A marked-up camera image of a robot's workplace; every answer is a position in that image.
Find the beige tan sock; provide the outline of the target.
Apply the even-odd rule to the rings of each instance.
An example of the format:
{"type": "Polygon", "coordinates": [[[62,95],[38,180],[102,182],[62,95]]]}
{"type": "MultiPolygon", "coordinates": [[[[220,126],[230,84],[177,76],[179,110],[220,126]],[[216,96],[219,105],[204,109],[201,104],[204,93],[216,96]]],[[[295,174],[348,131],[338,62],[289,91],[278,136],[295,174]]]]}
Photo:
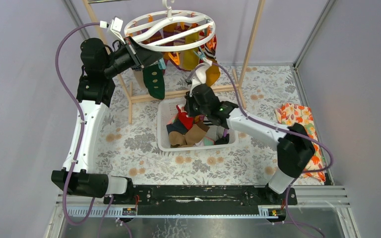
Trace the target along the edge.
{"type": "Polygon", "coordinates": [[[142,71],[137,71],[137,70],[133,70],[133,74],[134,74],[134,77],[138,83],[138,85],[140,86],[141,89],[145,89],[145,83],[144,83],[144,80],[143,80],[143,72],[142,71]]]}

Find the dark green sock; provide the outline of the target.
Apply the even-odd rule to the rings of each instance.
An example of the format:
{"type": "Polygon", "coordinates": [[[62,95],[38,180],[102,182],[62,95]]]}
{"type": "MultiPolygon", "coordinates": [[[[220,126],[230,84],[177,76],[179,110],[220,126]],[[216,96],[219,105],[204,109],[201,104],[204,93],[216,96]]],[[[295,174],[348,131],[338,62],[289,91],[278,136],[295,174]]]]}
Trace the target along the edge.
{"type": "Polygon", "coordinates": [[[143,69],[143,81],[151,97],[158,100],[165,99],[164,75],[157,64],[143,69]]]}

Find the teal clothespin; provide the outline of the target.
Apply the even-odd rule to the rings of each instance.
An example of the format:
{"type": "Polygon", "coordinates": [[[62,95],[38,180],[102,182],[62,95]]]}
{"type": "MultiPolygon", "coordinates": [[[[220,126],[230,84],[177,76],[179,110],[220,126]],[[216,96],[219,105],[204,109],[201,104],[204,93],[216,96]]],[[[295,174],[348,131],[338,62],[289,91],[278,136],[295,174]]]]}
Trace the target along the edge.
{"type": "Polygon", "coordinates": [[[159,67],[160,70],[165,70],[166,69],[166,64],[165,64],[164,59],[159,59],[158,60],[158,67],[159,67]]]}

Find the orange clothespin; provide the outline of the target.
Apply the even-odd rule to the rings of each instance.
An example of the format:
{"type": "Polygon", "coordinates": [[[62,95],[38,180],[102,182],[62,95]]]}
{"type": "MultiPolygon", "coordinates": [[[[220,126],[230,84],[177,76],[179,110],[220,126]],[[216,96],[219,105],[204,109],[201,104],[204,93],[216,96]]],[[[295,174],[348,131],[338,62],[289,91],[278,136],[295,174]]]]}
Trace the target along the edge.
{"type": "Polygon", "coordinates": [[[168,56],[175,65],[180,65],[180,54],[178,52],[168,52],[168,56]]]}

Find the white round clip hanger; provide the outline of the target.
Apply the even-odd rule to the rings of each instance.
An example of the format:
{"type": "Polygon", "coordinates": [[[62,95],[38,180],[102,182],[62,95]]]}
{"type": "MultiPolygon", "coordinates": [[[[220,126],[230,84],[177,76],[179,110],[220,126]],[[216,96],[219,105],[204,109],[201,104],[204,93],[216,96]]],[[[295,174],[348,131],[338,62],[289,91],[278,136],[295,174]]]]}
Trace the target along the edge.
{"type": "Polygon", "coordinates": [[[216,24],[206,14],[173,10],[173,0],[163,0],[163,11],[142,15],[124,27],[124,34],[145,49],[182,52],[214,44],[216,24]]]}

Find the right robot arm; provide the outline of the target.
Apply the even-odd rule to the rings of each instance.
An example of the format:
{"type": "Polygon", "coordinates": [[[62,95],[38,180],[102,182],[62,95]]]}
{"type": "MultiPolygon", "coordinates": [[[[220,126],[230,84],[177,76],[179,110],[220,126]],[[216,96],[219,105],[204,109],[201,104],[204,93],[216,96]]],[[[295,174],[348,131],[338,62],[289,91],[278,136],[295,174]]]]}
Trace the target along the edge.
{"type": "Polygon", "coordinates": [[[271,204],[284,198],[287,187],[302,174],[315,154],[310,137],[299,123],[285,126],[252,117],[237,104],[220,101],[205,84],[187,92],[185,100],[185,111],[189,116],[204,115],[215,126],[246,133],[276,149],[278,168],[264,192],[266,201],[271,204]]]}

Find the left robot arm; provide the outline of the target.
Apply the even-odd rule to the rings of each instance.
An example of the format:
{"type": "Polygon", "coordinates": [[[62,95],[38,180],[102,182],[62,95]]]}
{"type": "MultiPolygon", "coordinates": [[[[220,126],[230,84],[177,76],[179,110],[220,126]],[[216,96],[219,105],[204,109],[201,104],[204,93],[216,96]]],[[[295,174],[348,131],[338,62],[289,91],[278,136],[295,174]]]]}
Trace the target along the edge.
{"type": "Polygon", "coordinates": [[[83,66],[74,99],[76,126],[67,158],[60,170],[52,172],[51,181],[69,195],[102,198],[114,194],[127,204],[134,197],[132,181],[96,172],[96,141],[116,87],[113,78],[128,69],[152,65],[162,53],[142,47],[132,37],[119,41],[115,51],[107,52],[108,46],[98,38],[83,41],[80,49],[83,66]]]}

